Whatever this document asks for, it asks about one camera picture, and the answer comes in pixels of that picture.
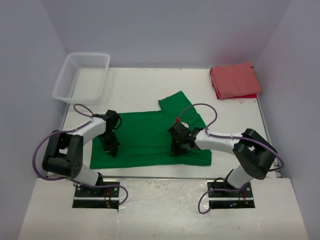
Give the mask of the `green t shirt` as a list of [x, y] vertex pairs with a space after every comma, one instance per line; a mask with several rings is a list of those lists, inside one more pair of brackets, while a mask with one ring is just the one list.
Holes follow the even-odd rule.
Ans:
[[116, 157], [103, 150], [99, 138], [92, 141], [89, 167], [94, 170], [134, 168], [156, 165], [210, 166], [210, 150], [191, 150], [182, 156], [171, 156], [171, 135], [168, 129], [182, 114], [182, 122], [193, 129], [203, 128], [205, 122], [186, 95], [179, 91], [158, 101], [158, 111], [120, 113], [122, 124], [115, 131], [120, 142]]

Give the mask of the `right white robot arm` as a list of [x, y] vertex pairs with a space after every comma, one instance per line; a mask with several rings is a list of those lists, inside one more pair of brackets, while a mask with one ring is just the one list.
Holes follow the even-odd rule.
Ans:
[[175, 122], [167, 131], [171, 136], [172, 156], [185, 155], [191, 150], [211, 150], [236, 157], [239, 166], [227, 175], [223, 184], [224, 193], [230, 197], [253, 179], [264, 180], [277, 156], [277, 151], [251, 128], [243, 133], [220, 134], [200, 127], [190, 130]]

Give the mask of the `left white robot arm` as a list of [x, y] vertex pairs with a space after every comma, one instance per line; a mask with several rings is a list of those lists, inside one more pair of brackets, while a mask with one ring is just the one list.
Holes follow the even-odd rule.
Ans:
[[108, 110], [105, 114], [90, 116], [88, 122], [72, 130], [53, 132], [48, 138], [42, 169], [85, 186], [94, 197], [101, 195], [104, 190], [103, 177], [83, 165], [84, 146], [98, 138], [102, 150], [115, 158], [121, 145], [115, 130], [121, 124], [120, 115]]

